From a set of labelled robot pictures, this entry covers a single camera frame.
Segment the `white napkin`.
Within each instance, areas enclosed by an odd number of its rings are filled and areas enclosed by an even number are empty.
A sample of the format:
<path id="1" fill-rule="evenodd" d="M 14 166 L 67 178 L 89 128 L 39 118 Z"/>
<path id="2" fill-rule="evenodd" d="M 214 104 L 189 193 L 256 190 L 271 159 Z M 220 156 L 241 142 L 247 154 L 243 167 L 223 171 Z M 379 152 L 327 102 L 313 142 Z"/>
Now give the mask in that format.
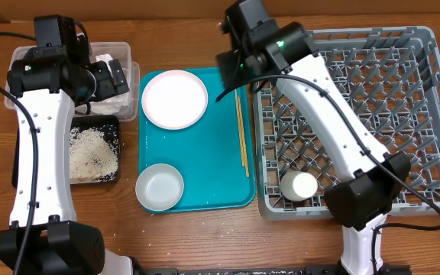
<path id="1" fill-rule="evenodd" d="M 134 68 L 127 55 L 104 53 L 95 56 L 92 72 L 97 89 L 90 99 L 93 115 L 115 115 L 121 120 L 134 112 Z"/>

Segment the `large white plate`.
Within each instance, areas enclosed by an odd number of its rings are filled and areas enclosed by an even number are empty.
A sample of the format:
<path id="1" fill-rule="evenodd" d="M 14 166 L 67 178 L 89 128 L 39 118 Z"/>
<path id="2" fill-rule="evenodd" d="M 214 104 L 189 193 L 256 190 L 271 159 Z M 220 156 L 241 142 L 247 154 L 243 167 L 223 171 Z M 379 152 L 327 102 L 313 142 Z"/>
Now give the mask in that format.
<path id="1" fill-rule="evenodd" d="M 181 130 L 194 125 L 209 101 L 203 81 L 185 70 L 168 70 L 154 76 L 142 92 L 147 119 L 159 128 Z"/>

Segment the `wooden chopstick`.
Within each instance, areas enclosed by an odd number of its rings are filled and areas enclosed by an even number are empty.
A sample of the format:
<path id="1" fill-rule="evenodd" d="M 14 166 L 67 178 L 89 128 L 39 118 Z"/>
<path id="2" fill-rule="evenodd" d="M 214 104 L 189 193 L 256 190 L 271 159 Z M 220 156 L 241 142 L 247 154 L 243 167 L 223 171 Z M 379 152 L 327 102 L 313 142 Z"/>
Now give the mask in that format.
<path id="1" fill-rule="evenodd" d="M 239 111 L 239 119 L 240 119 L 240 129 L 241 129 L 241 138 L 242 138 L 242 150 L 243 150 L 243 158 L 244 158 L 244 168 L 246 170 L 246 177 L 249 178 L 249 167 L 248 167 L 248 156 L 247 156 L 247 146 L 245 142 L 245 133 L 244 133 L 244 122 L 243 122 L 243 115 L 242 115 L 242 108 L 241 108 L 241 101 L 240 97 L 237 95 L 237 102 L 238 102 L 238 111 Z"/>
<path id="2" fill-rule="evenodd" d="M 237 93 L 237 89 L 235 89 L 235 105 L 236 105 L 236 112 L 237 112 L 237 121 L 238 121 L 238 135 L 239 135 L 239 143 L 240 143 L 240 151 L 241 151 L 241 163 L 242 166 L 245 167 L 245 162 L 244 162 L 244 149 L 243 149 L 243 138 L 242 138 L 242 133 L 241 133 L 241 118 L 240 118 L 240 105 L 238 102 L 238 93 Z"/>

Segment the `grey shallow bowl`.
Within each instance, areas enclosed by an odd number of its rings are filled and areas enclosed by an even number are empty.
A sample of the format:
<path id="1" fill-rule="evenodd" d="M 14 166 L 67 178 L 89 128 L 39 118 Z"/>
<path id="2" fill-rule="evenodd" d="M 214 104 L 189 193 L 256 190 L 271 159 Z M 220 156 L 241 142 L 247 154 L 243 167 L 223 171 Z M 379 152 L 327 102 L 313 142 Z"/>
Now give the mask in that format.
<path id="1" fill-rule="evenodd" d="M 135 194 L 139 203 L 152 212 L 173 208 L 184 192 L 181 173 L 173 166 L 157 163 L 143 170 L 137 178 Z"/>

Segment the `white paper cup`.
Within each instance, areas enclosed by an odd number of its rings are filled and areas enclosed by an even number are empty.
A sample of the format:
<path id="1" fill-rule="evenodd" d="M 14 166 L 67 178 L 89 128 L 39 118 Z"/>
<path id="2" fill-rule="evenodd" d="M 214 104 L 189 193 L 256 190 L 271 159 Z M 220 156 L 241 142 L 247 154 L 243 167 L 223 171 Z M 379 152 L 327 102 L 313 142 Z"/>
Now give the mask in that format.
<path id="1" fill-rule="evenodd" d="M 316 178 L 307 172 L 288 172 L 280 181 L 282 195 L 292 202 L 301 202 L 314 196 L 318 189 Z"/>

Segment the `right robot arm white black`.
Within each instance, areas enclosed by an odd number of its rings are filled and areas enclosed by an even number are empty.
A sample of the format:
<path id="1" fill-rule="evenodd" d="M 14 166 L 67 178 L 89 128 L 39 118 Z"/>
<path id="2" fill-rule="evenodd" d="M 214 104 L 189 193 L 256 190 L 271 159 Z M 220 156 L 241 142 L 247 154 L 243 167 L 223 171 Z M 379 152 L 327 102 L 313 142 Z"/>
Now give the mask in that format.
<path id="1" fill-rule="evenodd" d="M 328 210 L 343 229 L 338 274 L 407 274 L 380 256 L 380 230 L 411 164 L 390 153 L 361 123 L 333 82 L 325 60 L 304 27 L 279 27 L 261 0 L 241 0 L 220 24 L 231 49 L 217 62 L 225 91 L 266 80 L 302 113 L 327 151 L 338 182 L 324 193 Z"/>

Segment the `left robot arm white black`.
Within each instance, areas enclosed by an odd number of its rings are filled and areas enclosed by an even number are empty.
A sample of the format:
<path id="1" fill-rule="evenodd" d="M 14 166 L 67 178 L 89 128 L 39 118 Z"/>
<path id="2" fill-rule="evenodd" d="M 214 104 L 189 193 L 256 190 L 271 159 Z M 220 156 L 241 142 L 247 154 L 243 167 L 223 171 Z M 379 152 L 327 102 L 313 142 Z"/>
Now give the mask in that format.
<path id="1" fill-rule="evenodd" d="M 107 250 L 98 228 L 76 220 L 70 191 L 75 109 L 126 93 L 121 65 L 92 62 L 87 33 L 72 18 L 35 18 L 34 40 L 4 91 L 18 115 L 18 180 L 0 260 L 16 274 L 139 274 L 133 257 Z"/>

